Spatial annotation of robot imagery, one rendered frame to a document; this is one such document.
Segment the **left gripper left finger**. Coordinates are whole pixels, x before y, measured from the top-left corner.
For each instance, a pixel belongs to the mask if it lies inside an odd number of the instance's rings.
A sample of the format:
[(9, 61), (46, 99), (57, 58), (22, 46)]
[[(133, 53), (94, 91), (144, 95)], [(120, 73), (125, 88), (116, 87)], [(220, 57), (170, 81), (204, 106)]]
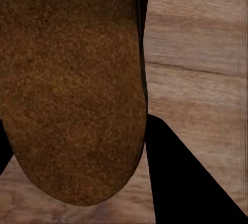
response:
[(0, 176), (13, 156), (13, 151), (0, 118)]

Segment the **sandal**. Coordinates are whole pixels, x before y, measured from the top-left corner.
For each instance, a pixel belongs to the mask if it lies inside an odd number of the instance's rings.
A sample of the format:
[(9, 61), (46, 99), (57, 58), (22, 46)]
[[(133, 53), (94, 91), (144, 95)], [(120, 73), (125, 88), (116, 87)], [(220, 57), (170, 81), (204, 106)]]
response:
[(0, 0), (0, 118), (28, 179), (102, 203), (145, 145), (148, 0)]

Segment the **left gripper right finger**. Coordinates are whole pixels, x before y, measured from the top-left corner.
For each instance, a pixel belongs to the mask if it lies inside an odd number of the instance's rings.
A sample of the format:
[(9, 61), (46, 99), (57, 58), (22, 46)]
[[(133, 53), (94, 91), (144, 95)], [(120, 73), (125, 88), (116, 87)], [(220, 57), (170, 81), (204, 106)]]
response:
[(148, 114), (145, 140), (156, 224), (248, 224), (164, 121)]

